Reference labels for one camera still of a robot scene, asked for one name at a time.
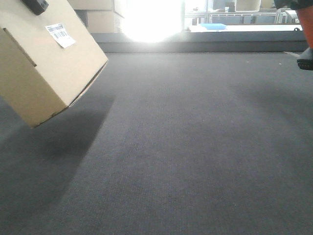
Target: blue object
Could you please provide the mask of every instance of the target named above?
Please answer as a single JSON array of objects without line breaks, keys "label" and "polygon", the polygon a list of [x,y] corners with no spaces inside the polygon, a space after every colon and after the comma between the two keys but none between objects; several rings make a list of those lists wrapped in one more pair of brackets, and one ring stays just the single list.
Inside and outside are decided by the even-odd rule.
[{"label": "blue object", "polygon": [[222,23],[200,23],[199,25],[205,27],[208,30],[218,30],[218,29],[226,29],[226,25]]}]

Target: barcode label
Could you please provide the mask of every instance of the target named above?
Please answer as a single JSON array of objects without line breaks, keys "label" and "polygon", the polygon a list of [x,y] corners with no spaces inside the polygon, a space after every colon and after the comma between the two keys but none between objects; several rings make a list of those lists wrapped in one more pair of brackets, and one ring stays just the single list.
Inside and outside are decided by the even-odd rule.
[{"label": "barcode label", "polygon": [[47,26],[47,29],[49,30],[49,32],[53,32],[53,31],[64,29],[64,27],[63,27],[63,25],[58,25],[56,27]]},{"label": "barcode label", "polygon": [[75,43],[75,40],[68,35],[63,24],[57,23],[46,26],[45,28],[63,48],[66,48]]},{"label": "barcode label", "polygon": [[61,38],[61,37],[65,37],[65,36],[67,36],[67,33],[66,32],[55,32],[54,33],[54,36],[56,37],[56,38]]}]

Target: cardboard box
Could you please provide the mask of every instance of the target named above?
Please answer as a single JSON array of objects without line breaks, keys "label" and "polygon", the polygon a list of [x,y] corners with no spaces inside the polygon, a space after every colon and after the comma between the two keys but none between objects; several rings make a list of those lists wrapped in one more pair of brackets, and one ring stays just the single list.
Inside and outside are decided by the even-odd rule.
[{"label": "cardboard box", "polygon": [[[108,60],[67,0],[39,16],[21,0],[0,1],[0,16],[0,95],[31,127],[71,106]],[[74,44],[61,47],[46,29],[58,23]]]},{"label": "cardboard box", "polygon": [[106,10],[115,11],[125,17],[127,0],[68,0],[74,10]]},{"label": "cardboard box", "polygon": [[121,33],[124,18],[113,11],[87,11],[87,29],[90,33]]}]

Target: gray carpet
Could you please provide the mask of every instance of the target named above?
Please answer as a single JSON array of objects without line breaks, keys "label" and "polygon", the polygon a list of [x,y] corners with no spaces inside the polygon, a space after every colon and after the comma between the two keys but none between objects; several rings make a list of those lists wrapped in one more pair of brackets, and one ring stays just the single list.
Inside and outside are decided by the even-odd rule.
[{"label": "gray carpet", "polygon": [[36,129],[0,100],[1,235],[313,234],[313,73],[295,57],[108,56]]}]

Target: orange object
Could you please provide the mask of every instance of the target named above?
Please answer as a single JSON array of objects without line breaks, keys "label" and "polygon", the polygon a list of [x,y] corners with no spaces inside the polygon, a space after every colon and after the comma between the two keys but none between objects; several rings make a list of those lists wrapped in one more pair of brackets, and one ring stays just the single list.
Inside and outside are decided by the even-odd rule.
[{"label": "orange object", "polygon": [[313,6],[297,10],[305,37],[310,48],[313,48]]}]

